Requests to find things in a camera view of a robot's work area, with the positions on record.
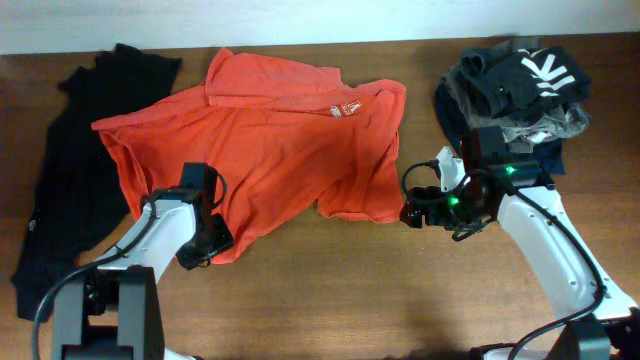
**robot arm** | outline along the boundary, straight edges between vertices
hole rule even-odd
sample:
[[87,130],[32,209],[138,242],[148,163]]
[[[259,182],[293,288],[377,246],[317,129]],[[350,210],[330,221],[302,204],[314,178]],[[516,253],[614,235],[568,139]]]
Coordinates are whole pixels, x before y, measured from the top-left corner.
[[[174,256],[191,270],[233,246],[220,214],[211,215],[217,177],[206,164],[185,164],[180,185],[155,191],[140,219],[96,263],[116,259],[60,289],[52,359],[197,359],[165,349],[156,283]],[[90,324],[89,315],[114,309],[117,326]]]
[[[640,356],[638,345],[634,345],[640,343],[636,303],[589,251],[548,174],[526,155],[509,153],[499,127],[474,130],[463,139],[462,149],[464,161],[455,159],[445,147],[436,161],[422,164],[436,171],[440,187],[407,191],[401,219],[411,227],[422,227],[423,219],[426,225],[444,226],[454,230],[456,241],[482,231],[493,221],[511,235],[540,280],[556,318],[571,319],[560,321],[566,327],[551,351],[518,349],[515,359],[609,359],[612,345],[624,358]],[[524,198],[537,204],[538,209]],[[597,293],[603,290],[602,301],[593,311],[572,318],[595,306]],[[474,348],[471,355],[484,360],[514,359],[514,354],[509,355],[513,346],[482,346]]]

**wooden table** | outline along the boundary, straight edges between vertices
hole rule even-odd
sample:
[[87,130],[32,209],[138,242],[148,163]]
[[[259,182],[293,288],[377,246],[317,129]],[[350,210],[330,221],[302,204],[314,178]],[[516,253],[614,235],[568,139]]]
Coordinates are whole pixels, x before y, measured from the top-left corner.
[[[234,48],[342,70],[355,86],[388,78],[407,86],[401,173],[447,141],[432,97],[438,76],[467,47],[499,38]],[[593,123],[565,142],[556,177],[573,224],[598,260],[640,300],[640,35],[545,37],[592,77]],[[174,90],[200,82],[216,49],[152,51],[182,57]],[[28,359],[32,323],[15,316],[15,270],[44,154],[48,123],[65,97],[55,84],[94,53],[0,57],[0,353]],[[412,185],[435,184],[427,172]],[[109,239],[131,225],[123,222]],[[426,359],[515,341],[552,320],[515,243],[492,226],[462,243],[439,228],[325,219],[308,209],[259,239],[235,263],[186,272],[172,262],[159,284],[167,346],[219,358],[383,358],[424,350]],[[51,328],[41,331],[48,358]],[[551,344],[551,336],[532,346]]]

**orange t-shirt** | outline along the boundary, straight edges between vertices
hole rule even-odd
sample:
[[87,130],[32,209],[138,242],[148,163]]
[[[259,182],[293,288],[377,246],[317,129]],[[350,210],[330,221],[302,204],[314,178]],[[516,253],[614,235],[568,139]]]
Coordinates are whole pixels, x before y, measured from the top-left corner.
[[215,211],[235,244],[213,262],[227,263],[316,200],[326,217],[398,220],[405,97],[395,81],[350,88],[336,68],[221,49],[202,84],[92,127],[136,219],[141,196],[177,185],[185,162],[224,176]]

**white logo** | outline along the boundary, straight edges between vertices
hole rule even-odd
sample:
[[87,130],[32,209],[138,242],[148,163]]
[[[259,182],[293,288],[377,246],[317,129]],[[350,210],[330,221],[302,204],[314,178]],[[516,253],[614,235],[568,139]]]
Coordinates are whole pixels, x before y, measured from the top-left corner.
[[[529,52],[525,49],[520,49],[518,51],[527,53],[527,55],[529,55]],[[540,51],[542,50],[538,50],[529,56],[534,57],[538,55]],[[544,61],[544,65],[542,65],[542,69],[539,69],[538,66],[533,61],[527,59],[526,57],[522,58],[521,63],[522,65],[528,67],[533,72],[531,76],[534,79],[540,79],[543,81],[537,84],[540,89],[551,89],[553,91],[556,91],[567,84],[571,84],[572,82],[576,81],[576,79],[573,76],[569,75],[569,76],[563,77],[562,79],[557,81],[555,84],[549,83],[549,81],[567,72],[567,68],[564,66],[560,66],[557,69],[551,71],[551,67],[553,66],[553,62],[555,59],[556,59],[555,55],[553,54],[547,55],[547,59]],[[559,96],[559,95],[554,92],[543,91],[542,93],[540,93],[540,96]]]
[[360,100],[356,100],[351,103],[342,104],[342,110],[344,111],[344,114],[347,116],[355,113],[356,110],[358,110],[361,107],[362,107],[362,104],[360,104]]

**white wall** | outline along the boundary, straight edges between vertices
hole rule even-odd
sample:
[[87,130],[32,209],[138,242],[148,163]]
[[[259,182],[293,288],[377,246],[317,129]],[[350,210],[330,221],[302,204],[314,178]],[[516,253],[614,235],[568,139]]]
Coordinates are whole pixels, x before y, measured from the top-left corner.
[[0,0],[0,54],[639,29],[640,0]]

